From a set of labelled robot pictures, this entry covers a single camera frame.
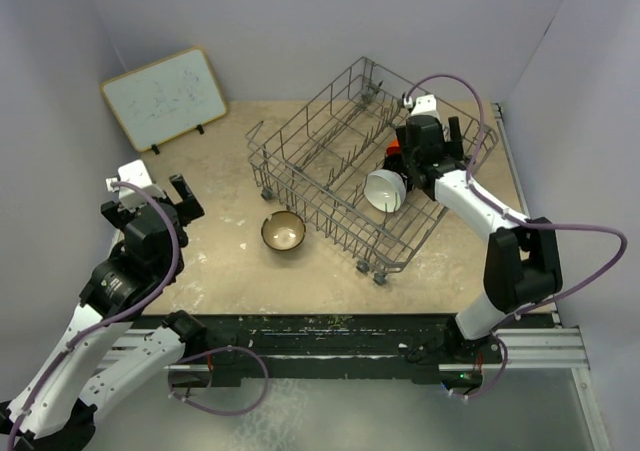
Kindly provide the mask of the orange bowl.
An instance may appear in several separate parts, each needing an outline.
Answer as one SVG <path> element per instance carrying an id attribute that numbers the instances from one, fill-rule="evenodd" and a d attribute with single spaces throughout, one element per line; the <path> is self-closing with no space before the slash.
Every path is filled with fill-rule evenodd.
<path id="1" fill-rule="evenodd" d="M 396 155 L 401 153 L 401 147 L 397 140 L 392 141 L 386 148 L 387 155 Z"/>

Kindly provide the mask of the black glossy bowl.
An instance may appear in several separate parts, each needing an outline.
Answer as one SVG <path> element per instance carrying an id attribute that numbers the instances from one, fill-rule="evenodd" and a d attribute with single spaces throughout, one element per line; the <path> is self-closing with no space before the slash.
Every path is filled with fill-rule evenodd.
<path id="1" fill-rule="evenodd" d="M 407 191 L 411 191 L 413 189 L 413 180 L 408 172 L 406 165 L 404 164 L 403 157 L 400 153 L 387 155 L 384 159 L 383 169 L 398 174 L 403 180 Z"/>

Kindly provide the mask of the white bowl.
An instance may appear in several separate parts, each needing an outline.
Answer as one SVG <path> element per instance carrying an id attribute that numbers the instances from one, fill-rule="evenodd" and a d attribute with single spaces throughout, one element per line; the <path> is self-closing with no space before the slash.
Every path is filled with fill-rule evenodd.
<path id="1" fill-rule="evenodd" d="M 363 194 L 377 210 L 394 213 L 406 199 L 406 186 L 400 174 L 379 169 L 369 173 L 365 179 Z"/>

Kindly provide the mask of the brown glazed bowl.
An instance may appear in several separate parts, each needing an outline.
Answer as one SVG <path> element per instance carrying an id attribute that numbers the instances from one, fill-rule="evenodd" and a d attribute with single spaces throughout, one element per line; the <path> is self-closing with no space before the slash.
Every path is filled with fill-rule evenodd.
<path id="1" fill-rule="evenodd" d="M 260 234 L 263 243 L 271 250 L 291 251 L 303 243 L 306 225 L 296 213 L 283 210 L 270 214 L 263 221 Z"/>

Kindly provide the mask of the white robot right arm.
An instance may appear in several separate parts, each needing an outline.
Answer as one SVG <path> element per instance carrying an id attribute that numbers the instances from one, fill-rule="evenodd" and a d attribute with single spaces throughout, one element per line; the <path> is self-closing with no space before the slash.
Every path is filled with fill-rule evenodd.
<path id="1" fill-rule="evenodd" d="M 483 292 L 457 313 L 454 331 L 444 340 L 452 360 L 467 362 L 479 352 L 480 339 L 508 314 L 560 291 L 562 273 L 555 232 L 530 227 L 548 220 L 511 214 L 502 203 L 496 209 L 487 204 L 490 195 L 467 176 L 458 119 L 449 124 L 450 140 L 429 115 L 407 118 L 396 136 L 411 184 L 456 213 L 487 243 Z"/>

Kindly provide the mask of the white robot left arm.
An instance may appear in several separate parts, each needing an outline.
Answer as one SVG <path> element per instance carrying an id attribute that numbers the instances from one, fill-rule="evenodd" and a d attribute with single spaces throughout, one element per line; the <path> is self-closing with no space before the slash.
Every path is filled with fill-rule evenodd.
<path id="1" fill-rule="evenodd" d="M 132 202 L 109 201 L 102 215 L 122 239 L 92 272 L 71 320 L 45 364 L 13 400 L 1 405 L 1 431 L 10 450 L 82 450 L 117 405 L 163 367 L 194 363 L 206 349 L 206 328 L 185 311 L 163 318 L 142 344 L 114 364 L 105 355 L 144 309 L 184 269 L 185 228 L 204 210 L 184 177 L 170 182 L 173 202 L 143 178 L 107 184 L 132 192 Z"/>

